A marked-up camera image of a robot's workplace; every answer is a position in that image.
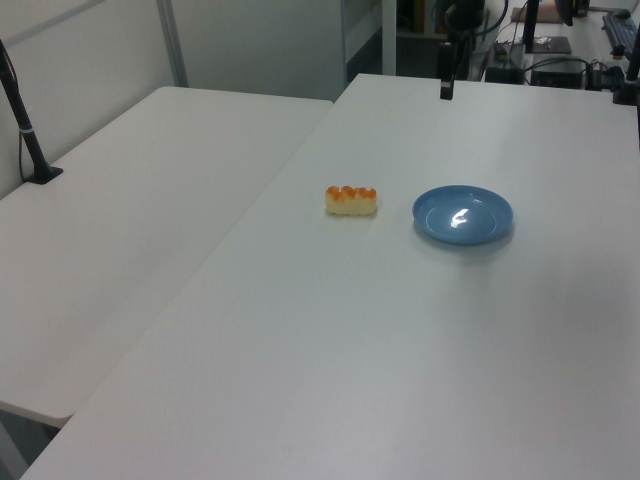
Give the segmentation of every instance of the desk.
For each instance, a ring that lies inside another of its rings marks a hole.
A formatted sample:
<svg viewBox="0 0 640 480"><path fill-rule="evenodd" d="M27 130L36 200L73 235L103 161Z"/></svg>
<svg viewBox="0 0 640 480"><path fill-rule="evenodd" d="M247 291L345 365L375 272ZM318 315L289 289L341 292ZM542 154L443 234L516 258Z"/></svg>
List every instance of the desk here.
<svg viewBox="0 0 640 480"><path fill-rule="evenodd" d="M522 7L524 0L509 2L509 12L502 22L506 26L510 22L513 7ZM600 12L589 12L585 18L575 18L573 27L564 24L542 24L536 25L537 36L564 36L569 38L572 55L583 58L587 61L598 59L604 61L611 58L611 45L607 34L602 31L602 16ZM384 75L395 75L396 73L396 0L382 0L382 73ZM633 16L636 23L640 20L640 13ZM500 34L500 41L511 41L515 24L505 28ZM522 36L523 23L518 24L517 38Z"/></svg>
<svg viewBox="0 0 640 480"><path fill-rule="evenodd" d="M24 480L636 480L635 109L439 88L357 77ZM327 215L333 183L378 214ZM444 184L504 195L513 234L423 238Z"/></svg>
<svg viewBox="0 0 640 480"><path fill-rule="evenodd" d="M515 3L515 7L524 6L524 0L518 0ZM503 25L507 25L510 22L512 7L509 7L509 14L505 18ZM602 17L605 14L602 12L589 12L584 18L574 18L573 26L569 27L565 24L557 23L538 23L536 25L536 36L562 36L569 39L571 44L572 56L582 58L586 61L600 60L608 61L611 59L611 44L609 38L604 30L602 30ZM637 22L637 15L634 15L634 20ZM513 31L515 24L505 28L500 34L500 41L509 41L513 38ZM518 24L518 32L516 34L516 41L522 37L522 31L524 29L523 22Z"/></svg>
<svg viewBox="0 0 640 480"><path fill-rule="evenodd" d="M62 426L330 102L164 88L0 202L0 408Z"/></svg>

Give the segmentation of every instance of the black cable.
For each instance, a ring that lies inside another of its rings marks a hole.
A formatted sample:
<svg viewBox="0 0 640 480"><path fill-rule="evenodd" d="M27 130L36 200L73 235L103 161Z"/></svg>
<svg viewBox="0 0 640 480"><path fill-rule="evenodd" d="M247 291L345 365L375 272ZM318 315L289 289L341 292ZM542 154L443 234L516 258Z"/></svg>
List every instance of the black cable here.
<svg viewBox="0 0 640 480"><path fill-rule="evenodd" d="M541 60L540 62L534 63L528 68L525 68L524 70L522 70L522 73L525 74L531 70L535 70L536 68L547 67L549 65L555 65L557 63L564 63L564 62L581 62L581 63L584 63L587 66L587 68L591 67L591 64L586 60L583 60L582 58L573 58L573 57L548 58L546 60Z"/></svg>
<svg viewBox="0 0 640 480"><path fill-rule="evenodd" d="M504 20L504 17L507 16L507 11L508 10L509 10L509 0L504 0L504 8L502 9L502 15L500 15L500 18L498 19L498 21L493 26L487 28L483 32L476 33L475 34L476 37L479 37L479 36L482 36L482 35L486 35L487 33L491 33L496 28L498 28L502 24L502 21Z"/></svg>
<svg viewBox="0 0 640 480"><path fill-rule="evenodd" d="M529 4L529 0L524 2L522 9L516 15L516 26L513 29L513 38L511 39L511 46L509 47L509 59L511 59L511 52L513 52L513 46L516 44L516 34L518 33L518 23L520 23L520 18L522 17L522 13L526 12L527 5Z"/></svg>
<svg viewBox="0 0 640 480"><path fill-rule="evenodd" d="M498 35L496 35L496 41L495 41L495 43L498 43L498 38L500 37L500 34L501 34L502 32L504 32L504 30L505 30L506 28L509 28L511 25L513 25L513 20L511 20L511 21L510 21L509 23L507 23L504 27L502 27L500 30L498 30Z"/></svg>
<svg viewBox="0 0 640 480"><path fill-rule="evenodd" d="M507 16L507 11L509 10L509 0L504 0L504 8L502 9L502 15L500 15L500 18L498 19L498 21L495 24L493 24L491 27L487 28L486 30L483 30L482 32L476 32L473 35L468 35L467 32L463 32L463 31L458 30L457 28L454 28L454 27L451 26L451 24L449 23L449 15L450 15L449 11L450 10L452 10L451 7L449 7L449 9L446 12L444 12L444 15L442 15L444 23L440 23L441 27L446 29L447 32L450 32L450 33L453 33L455 35L458 35L459 37L466 37L466 36L481 37L482 35L486 35L487 33L493 32L496 28L498 28L500 26L500 24L504 20L504 17Z"/></svg>

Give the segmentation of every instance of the computer monitor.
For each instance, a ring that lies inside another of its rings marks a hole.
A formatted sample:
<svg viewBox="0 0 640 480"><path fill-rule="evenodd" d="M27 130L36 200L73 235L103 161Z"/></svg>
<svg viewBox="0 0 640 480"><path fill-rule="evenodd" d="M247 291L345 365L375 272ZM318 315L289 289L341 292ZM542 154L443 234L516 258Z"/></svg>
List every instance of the computer monitor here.
<svg viewBox="0 0 640 480"><path fill-rule="evenodd" d="M574 0L555 0L556 9L565 25L573 25ZM543 42L537 43L535 39L536 20L538 18L538 0L527 2L526 18L524 20L524 32L522 43L525 53L550 53L570 54L571 45L567 37L543 37Z"/></svg>

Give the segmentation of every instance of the background wall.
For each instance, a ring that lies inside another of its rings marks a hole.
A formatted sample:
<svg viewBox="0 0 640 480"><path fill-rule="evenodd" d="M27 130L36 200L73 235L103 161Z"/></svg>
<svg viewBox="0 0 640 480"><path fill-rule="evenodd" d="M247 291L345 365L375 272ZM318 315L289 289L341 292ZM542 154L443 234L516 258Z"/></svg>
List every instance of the background wall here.
<svg viewBox="0 0 640 480"><path fill-rule="evenodd" d="M173 0L190 87L336 100L343 0Z"/></svg>
<svg viewBox="0 0 640 480"><path fill-rule="evenodd" d="M50 163L156 88L174 83L156 0L106 0L7 50ZM18 127L3 92L0 198L20 185L17 158Z"/></svg>

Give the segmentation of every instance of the cable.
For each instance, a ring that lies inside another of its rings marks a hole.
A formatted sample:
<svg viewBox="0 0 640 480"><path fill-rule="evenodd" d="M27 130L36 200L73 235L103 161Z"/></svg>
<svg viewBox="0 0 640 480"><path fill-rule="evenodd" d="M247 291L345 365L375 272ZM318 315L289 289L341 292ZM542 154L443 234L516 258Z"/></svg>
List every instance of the cable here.
<svg viewBox="0 0 640 480"><path fill-rule="evenodd" d="M449 12L454 12L457 8L458 8L457 5L453 4L451 5L451 7L449 7L449 9L446 12L444 12L444 15L442 16L444 23L441 23L440 26L444 27L448 32L458 35L460 37L466 37L466 36L481 37L482 35L486 35L487 33L493 32L496 28L500 26L500 24L502 24L502 21L504 20L504 17L507 16L507 11L509 10L509 0L504 0L504 8L502 9L502 15L500 15L500 18L495 24L493 24L491 27L487 28L486 30L483 30L482 32L475 32L472 35L469 35L468 32L464 32L462 30L458 30L457 28L452 27L451 24L449 23L449 16L451 15L451 13Z"/></svg>
<svg viewBox="0 0 640 480"><path fill-rule="evenodd" d="M587 62L586 60L583 60L582 58L573 58L573 57L548 58L546 60L541 60L540 62L534 63L528 68L525 68L524 70L522 70L522 73L525 74L531 70L535 70L536 68L547 67L549 65L555 65L557 63L564 63L564 62L581 62L581 63L584 63L587 66L587 68L591 67L591 63Z"/></svg>
<svg viewBox="0 0 640 480"><path fill-rule="evenodd" d="M527 5L529 5L529 0L524 2L524 5L522 6L522 9L520 10L520 12L518 12L518 15L516 16L516 26L513 29L513 38L511 39L511 46L509 47L509 59L511 59L511 53L513 52L513 46L516 43L516 33L518 33L518 23L520 23L520 19L522 18L522 12L526 12L527 11Z"/></svg>

